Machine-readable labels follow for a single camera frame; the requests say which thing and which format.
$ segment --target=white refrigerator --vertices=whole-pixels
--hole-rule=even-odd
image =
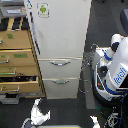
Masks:
[[[24,0],[47,99],[77,98],[91,0]]]

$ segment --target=floor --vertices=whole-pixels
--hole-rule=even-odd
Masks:
[[[128,7],[128,1],[121,3],[120,0],[92,0],[92,8],[86,38],[85,56],[92,56],[91,46],[110,46],[111,36],[120,33],[126,36],[120,23],[120,12]],[[51,119],[43,125],[79,125],[83,128],[92,128],[91,115],[97,116],[101,128],[105,119],[101,115],[97,101],[90,89],[90,66],[84,59],[81,72],[80,89],[77,99],[47,100],[42,99],[39,108],[46,114],[51,110]],[[20,99],[18,105],[0,104],[0,128],[20,128],[23,121],[30,117],[31,109],[35,99]]]

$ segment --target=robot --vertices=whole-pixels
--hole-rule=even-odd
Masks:
[[[92,69],[95,96],[116,105],[128,90],[128,37],[114,34],[111,47],[96,48]]]

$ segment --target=cabinet drawer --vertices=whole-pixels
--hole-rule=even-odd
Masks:
[[[39,92],[38,78],[34,81],[27,82],[1,82],[0,93],[27,93]]]
[[[43,80],[48,99],[77,98],[79,79]]]
[[[82,59],[38,61],[42,78],[79,77]]]
[[[31,48],[28,32],[26,30],[0,32],[0,42],[0,49]]]
[[[15,77],[15,76],[37,76],[38,71],[36,65],[24,67],[0,67],[0,77]]]
[[[0,50],[0,66],[34,65],[31,49],[28,50]]]

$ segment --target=wooden cabinet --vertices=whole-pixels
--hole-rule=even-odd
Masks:
[[[22,21],[19,30],[12,31],[10,18],[7,30],[0,31],[0,94],[45,97],[30,31],[21,30]]]

